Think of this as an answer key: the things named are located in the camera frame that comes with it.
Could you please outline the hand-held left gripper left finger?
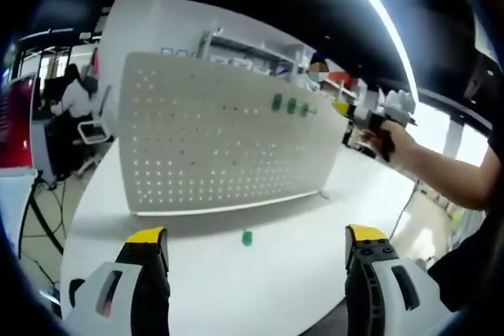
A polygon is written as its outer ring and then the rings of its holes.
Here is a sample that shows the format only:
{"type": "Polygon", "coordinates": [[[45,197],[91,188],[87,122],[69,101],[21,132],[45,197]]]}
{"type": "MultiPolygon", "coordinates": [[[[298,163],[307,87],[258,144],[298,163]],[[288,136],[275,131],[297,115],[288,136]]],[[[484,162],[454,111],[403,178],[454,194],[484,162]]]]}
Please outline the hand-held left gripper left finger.
{"type": "Polygon", "coordinates": [[[128,237],[113,262],[87,279],[72,281],[70,335],[168,335],[167,230],[144,229],[128,237]]]}

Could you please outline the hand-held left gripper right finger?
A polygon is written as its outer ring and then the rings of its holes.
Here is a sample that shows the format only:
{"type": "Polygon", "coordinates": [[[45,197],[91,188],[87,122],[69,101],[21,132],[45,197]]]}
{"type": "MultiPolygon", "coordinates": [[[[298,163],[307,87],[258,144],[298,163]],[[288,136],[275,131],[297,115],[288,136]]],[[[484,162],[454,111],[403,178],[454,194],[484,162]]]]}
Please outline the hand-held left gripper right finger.
{"type": "Polygon", "coordinates": [[[439,286],[374,227],[346,226],[349,335],[437,335],[454,317],[439,286]]]}

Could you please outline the person's right hand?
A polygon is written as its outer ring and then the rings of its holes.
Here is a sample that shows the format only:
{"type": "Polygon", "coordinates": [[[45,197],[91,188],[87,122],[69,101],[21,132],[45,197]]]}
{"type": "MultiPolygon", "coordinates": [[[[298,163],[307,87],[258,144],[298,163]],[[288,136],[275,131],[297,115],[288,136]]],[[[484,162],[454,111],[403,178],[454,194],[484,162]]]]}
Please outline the person's right hand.
{"type": "Polygon", "coordinates": [[[361,139],[396,168],[412,169],[417,144],[401,124],[385,120],[377,132],[364,130],[361,139]]]}

